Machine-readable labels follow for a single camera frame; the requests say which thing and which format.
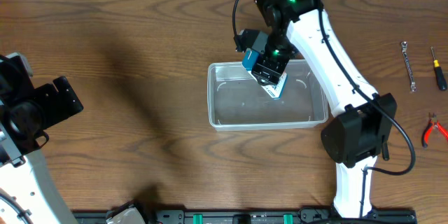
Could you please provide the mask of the black yellow screwdriver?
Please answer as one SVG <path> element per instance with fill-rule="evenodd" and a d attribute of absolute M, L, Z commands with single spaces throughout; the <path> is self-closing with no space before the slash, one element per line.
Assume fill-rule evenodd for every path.
<path fill-rule="evenodd" d="M 431 55 L 433 56 L 433 66 L 434 66 L 435 79 L 436 79 L 437 86 L 438 86 L 439 90 L 446 91 L 447 90 L 447 81 L 443 74 L 443 70 L 440 66 L 440 63 L 438 62 L 438 60 L 435 57 L 435 50 L 434 50 L 433 46 L 430 47 L 430 51 L 431 51 Z"/>

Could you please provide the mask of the silver wrench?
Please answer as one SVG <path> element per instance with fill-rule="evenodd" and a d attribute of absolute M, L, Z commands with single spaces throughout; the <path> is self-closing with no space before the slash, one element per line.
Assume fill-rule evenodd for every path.
<path fill-rule="evenodd" d="M 402 50 L 402 56 L 403 56 L 403 59 L 405 61 L 405 65 L 406 65 L 407 72 L 408 72 L 408 75 L 409 75 L 410 90 L 412 92 L 416 92 L 417 91 L 416 82 L 415 82 L 414 74 L 412 72 L 412 68 L 411 68 L 411 65 L 410 65 L 409 57 L 407 55 L 407 42 L 406 41 L 402 41 L 400 43 L 400 46 L 401 46 L 401 50 Z"/>

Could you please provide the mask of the small claw hammer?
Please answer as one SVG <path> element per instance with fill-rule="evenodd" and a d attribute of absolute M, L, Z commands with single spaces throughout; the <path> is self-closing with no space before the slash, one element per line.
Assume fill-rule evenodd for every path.
<path fill-rule="evenodd" d="M 383 141 L 382 145 L 381 145 L 381 154 L 382 154 L 382 158 L 385 161 L 389 161 L 390 160 L 390 156 L 389 156 L 389 148 L 388 148 L 388 144 L 387 141 Z"/>

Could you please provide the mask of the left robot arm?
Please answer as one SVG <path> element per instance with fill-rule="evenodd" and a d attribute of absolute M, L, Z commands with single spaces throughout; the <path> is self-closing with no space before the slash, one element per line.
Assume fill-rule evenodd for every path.
<path fill-rule="evenodd" d="M 34 87 L 27 58 L 1 57 L 1 219 L 6 223 L 75 223 L 51 179 L 40 138 L 80 113 L 66 77 Z"/>

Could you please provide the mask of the clear plastic container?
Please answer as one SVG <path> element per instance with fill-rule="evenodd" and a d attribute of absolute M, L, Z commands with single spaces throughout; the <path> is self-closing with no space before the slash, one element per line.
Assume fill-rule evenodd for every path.
<path fill-rule="evenodd" d="M 286 67 L 285 87 L 271 98 L 240 62 L 213 63 L 207 76 L 209 123 L 217 131 L 310 128 L 329 117 L 328 101 L 303 59 Z"/>

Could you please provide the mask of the red handled pliers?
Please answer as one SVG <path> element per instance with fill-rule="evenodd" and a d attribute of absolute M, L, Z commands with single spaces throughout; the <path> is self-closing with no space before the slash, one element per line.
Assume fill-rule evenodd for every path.
<path fill-rule="evenodd" d="M 424 148 L 428 147 L 429 139 L 433 130 L 437 130 L 445 139 L 447 139 L 447 129 L 440 124 L 440 121 L 434 113 L 430 113 L 428 124 L 423 131 L 421 138 L 421 144 Z"/>

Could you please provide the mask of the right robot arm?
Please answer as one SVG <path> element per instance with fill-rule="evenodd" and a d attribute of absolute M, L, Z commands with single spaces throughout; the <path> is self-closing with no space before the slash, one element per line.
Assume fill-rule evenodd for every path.
<path fill-rule="evenodd" d="M 389 157 L 392 124 L 368 103 L 394 116 L 391 94 L 379 95 L 354 66 L 331 28 L 319 0 L 254 0 L 272 31 L 251 73 L 262 85 L 280 82 L 288 61 L 301 53 L 330 105 L 333 120 L 321 132 L 326 152 L 336 163 L 333 200 L 343 218 L 367 216 L 371 210 L 371 167 L 378 155 Z"/>

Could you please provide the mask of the blue white screw box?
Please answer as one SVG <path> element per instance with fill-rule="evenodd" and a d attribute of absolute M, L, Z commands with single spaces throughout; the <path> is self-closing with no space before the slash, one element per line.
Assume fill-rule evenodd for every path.
<path fill-rule="evenodd" d="M 281 96 L 286 83 L 286 65 L 277 63 L 258 63 L 263 57 L 254 50 L 247 50 L 242 60 L 242 66 L 253 79 L 263 88 L 273 99 Z"/>

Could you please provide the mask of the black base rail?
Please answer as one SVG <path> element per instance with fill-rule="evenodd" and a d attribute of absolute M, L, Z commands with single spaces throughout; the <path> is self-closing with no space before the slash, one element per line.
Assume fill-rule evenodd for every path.
<path fill-rule="evenodd" d="M 334 210 L 305 207 L 297 211 L 183 211 L 161 210 L 144 216 L 156 224 L 300 224 L 300 223 L 399 223 L 417 224 L 413 210 L 371 210 L 361 219 L 343 218 Z"/>

